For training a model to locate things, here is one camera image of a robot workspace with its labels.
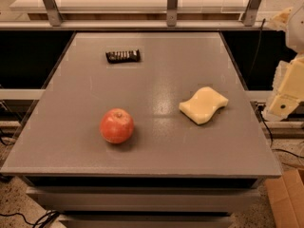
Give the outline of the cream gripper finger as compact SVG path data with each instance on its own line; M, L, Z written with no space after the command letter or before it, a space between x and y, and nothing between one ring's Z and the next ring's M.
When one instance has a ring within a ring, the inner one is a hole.
M304 101L304 57L290 63L280 61L273 80L273 91L266 102L265 120L286 119Z
M291 11L292 7L288 7L272 18L273 27L275 30L286 30Z

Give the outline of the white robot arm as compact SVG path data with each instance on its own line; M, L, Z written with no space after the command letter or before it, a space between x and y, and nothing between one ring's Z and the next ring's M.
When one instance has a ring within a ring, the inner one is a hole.
M280 61L275 69L273 91L262 111L266 121L286 119L304 101L304 1L275 15L270 29L285 32L286 46L296 52L289 63Z

